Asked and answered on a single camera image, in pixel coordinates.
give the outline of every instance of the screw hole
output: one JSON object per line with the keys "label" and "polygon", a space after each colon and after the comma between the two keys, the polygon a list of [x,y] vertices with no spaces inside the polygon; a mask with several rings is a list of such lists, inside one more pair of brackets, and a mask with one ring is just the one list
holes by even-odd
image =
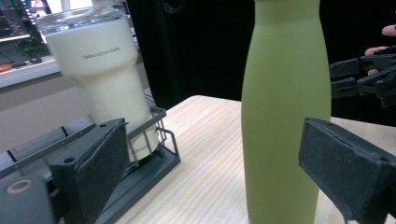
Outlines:
{"label": "screw hole", "polygon": [[388,158],[385,158],[385,157],[380,157],[379,158],[381,161],[389,161],[389,159]]}
{"label": "screw hole", "polygon": [[29,189],[30,187],[32,187],[32,185],[33,185],[33,180],[23,179],[23,180],[17,181],[15,183],[13,183],[12,185],[10,185],[7,188],[7,193],[8,194],[21,193],[21,192]]}
{"label": "screw hole", "polygon": [[64,160],[64,163],[70,163],[74,161],[74,158],[67,158],[66,160]]}

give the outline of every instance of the black bracket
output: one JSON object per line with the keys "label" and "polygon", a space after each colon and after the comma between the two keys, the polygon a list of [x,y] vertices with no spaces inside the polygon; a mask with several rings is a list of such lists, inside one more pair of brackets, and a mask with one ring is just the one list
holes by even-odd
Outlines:
{"label": "black bracket", "polygon": [[[379,72],[360,79],[351,77],[371,69]],[[378,50],[373,56],[333,63],[330,74],[336,79],[332,82],[332,98],[374,93],[383,107],[396,105],[396,46]]]}

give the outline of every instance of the dark background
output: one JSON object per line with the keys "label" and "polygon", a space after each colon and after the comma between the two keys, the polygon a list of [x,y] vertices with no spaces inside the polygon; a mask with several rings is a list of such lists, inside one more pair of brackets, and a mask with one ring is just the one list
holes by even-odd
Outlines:
{"label": "dark background", "polygon": [[[128,0],[127,5],[157,106],[170,108],[194,94],[241,99],[252,0]],[[322,0],[329,63],[396,44],[396,37],[381,35],[384,26],[396,24],[395,9],[391,0]],[[396,105],[383,108],[374,95],[334,99],[332,115],[396,126]]]}

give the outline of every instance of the jar lid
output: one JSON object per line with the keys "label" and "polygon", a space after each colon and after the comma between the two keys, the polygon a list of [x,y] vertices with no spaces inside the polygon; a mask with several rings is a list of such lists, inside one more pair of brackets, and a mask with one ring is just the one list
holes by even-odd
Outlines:
{"label": "jar lid", "polygon": [[42,35],[49,35],[125,17],[126,11],[123,4],[99,4],[92,7],[49,14],[48,16],[37,18],[35,23]]}

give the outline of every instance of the finger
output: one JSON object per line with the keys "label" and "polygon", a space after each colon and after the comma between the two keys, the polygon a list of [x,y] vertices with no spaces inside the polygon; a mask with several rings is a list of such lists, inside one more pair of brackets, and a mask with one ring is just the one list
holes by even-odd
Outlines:
{"label": "finger", "polygon": [[374,75],[374,74],[376,74],[376,73],[378,73],[378,70],[372,69],[372,70],[370,70],[367,74],[368,74],[369,76],[371,76],[371,75]]}
{"label": "finger", "polygon": [[389,25],[386,26],[382,29],[382,34],[383,35],[388,35],[388,36],[396,36],[396,26],[395,25]]}
{"label": "finger", "polygon": [[386,46],[382,46],[382,47],[376,47],[376,48],[370,48],[367,49],[366,51],[364,51],[364,55],[365,56],[370,56],[370,55],[374,55],[374,52],[380,49],[387,49],[388,47]]}

